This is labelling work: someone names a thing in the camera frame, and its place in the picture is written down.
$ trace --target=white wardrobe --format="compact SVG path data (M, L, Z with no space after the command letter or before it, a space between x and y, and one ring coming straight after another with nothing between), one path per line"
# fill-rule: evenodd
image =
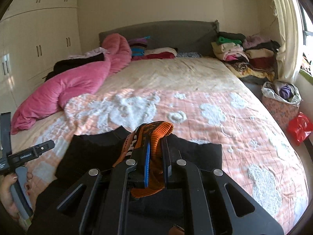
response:
M70 54L81 54L77 0L14 0L0 22L0 113L15 112Z

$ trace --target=curtain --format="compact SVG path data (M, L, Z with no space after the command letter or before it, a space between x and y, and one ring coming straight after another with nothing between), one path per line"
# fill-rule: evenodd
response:
M300 10L296 0L274 0L281 47L277 53L278 79L294 83L301 66L303 34Z

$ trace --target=gray headboard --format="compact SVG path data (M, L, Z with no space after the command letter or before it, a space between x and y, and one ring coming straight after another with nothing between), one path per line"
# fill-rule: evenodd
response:
M216 40L219 22L203 21L159 21L125 26L99 33L100 45L106 36L119 33L127 40L151 36L147 49L177 48L178 52L198 52L203 56L215 57L211 42Z

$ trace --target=bed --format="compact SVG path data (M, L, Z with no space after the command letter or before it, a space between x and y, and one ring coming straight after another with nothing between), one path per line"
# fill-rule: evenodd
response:
M187 29L195 34L179 34ZM112 32L126 38L149 34L158 36L150 48L205 50L202 54L209 56L218 30L218 22L171 21L128 26L99 36L101 41ZM300 158L261 102L222 62L210 57L131 62L107 78L95 95L72 98L64 111L12 135L14 152L49 139L56 143L53 150L27 164L34 174L32 202L55 179L73 134L98 134L120 125L132 131L143 122L157 120L172 122L173 133L186 140L222 144L223 170L285 233L297 223L308 206Z

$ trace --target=pink quilt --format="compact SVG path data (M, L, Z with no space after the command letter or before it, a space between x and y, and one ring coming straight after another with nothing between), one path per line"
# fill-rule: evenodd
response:
M222 169L287 233L308 204L304 168L272 116L250 94L123 89L72 98L33 142L52 139L56 145L27 164L34 175L31 200L35 203L55 179L73 134L98 134L120 125L132 131L142 123L164 120L173 123L178 137L222 144Z
M38 87L17 109L11 122L11 134L28 130L42 118L64 108L73 97L94 94L108 75L120 71L131 61L127 40L111 34L103 41L110 54L105 61L91 62L54 76Z

